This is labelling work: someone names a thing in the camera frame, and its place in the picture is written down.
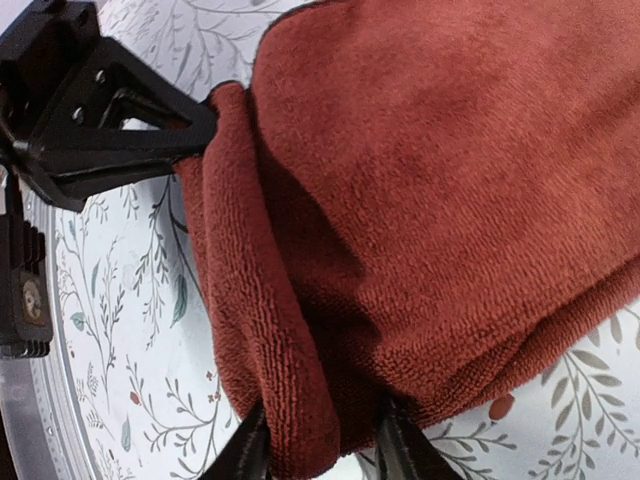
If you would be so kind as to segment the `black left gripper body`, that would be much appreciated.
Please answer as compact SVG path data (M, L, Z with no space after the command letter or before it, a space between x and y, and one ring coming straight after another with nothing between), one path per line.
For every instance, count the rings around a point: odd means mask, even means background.
M105 136L106 80L90 65L102 44L92 1L33 1L1 35L1 144L46 203L79 212L86 155Z

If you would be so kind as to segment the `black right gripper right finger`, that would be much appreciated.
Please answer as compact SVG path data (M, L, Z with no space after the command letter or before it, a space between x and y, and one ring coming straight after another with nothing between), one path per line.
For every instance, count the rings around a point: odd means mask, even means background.
M400 401L384 397L375 420L375 458L379 479L461 480L431 445Z

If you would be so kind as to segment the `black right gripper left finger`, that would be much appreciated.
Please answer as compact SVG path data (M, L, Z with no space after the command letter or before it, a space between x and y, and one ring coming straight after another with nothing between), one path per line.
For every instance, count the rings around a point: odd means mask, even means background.
M270 432L262 404L255 404L200 480L265 480L269 471Z

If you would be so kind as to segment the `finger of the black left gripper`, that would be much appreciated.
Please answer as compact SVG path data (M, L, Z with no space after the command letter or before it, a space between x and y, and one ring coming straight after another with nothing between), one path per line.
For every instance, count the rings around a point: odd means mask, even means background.
M120 43L103 38L90 65L106 80L105 136L85 157L77 182L90 197L168 175L178 161L203 154L218 117L169 84Z

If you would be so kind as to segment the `dark red towel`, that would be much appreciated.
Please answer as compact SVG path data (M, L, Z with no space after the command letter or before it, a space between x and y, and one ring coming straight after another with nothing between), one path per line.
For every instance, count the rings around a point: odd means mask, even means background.
M499 398L639 294L635 1L318 1L176 166L216 364L272 473Z

